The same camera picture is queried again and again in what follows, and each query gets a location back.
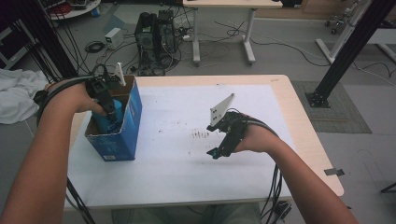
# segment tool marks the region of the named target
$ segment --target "blue box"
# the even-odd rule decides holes
[[[134,76],[125,77],[127,85],[110,91],[121,101],[124,114],[118,133],[100,134],[95,119],[91,117],[85,137],[104,161],[133,161],[139,134],[142,102]]]

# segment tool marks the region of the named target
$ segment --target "gray mat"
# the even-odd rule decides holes
[[[305,93],[313,92],[318,82],[292,81],[291,84],[316,132],[372,133],[342,84],[338,83],[328,98],[330,108],[314,108],[306,100]]]

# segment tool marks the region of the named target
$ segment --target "computer tower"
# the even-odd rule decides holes
[[[161,38],[156,21],[157,15],[147,12],[141,13],[137,21],[134,38],[140,57],[143,55],[147,57],[145,60],[141,58],[141,61],[150,59],[153,62],[158,62],[160,60]]]
[[[177,50],[177,42],[175,39],[173,10],[160,10],[157,23],[158,29],[160,30],[161,43],[167,51],[175,53]]]

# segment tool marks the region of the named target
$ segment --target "finger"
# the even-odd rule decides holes
[[[96,114],[99,114],[102,116],[107,115],[106,111],[99,104],[97,104],[95,101],[92,101],[89,109]]]

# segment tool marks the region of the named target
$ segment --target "electronic device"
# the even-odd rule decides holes
[[[177,43],[175,39],[175,25],[173,10],[160,10],[158,12],[158,29],[160,31],[161,43],[165,50],[176,52]]]
[[[142,12],[134,30],[140,62],[144,65],[160,60],[161,38],[156,21],[156,14]]]
[[[283,7],[301,7],[303,0],[280,0]]]
[[[120,28],[112,29],[107,35],[105,35],[107,46],[110,49],[116,49],[123,41],[123,35]]]

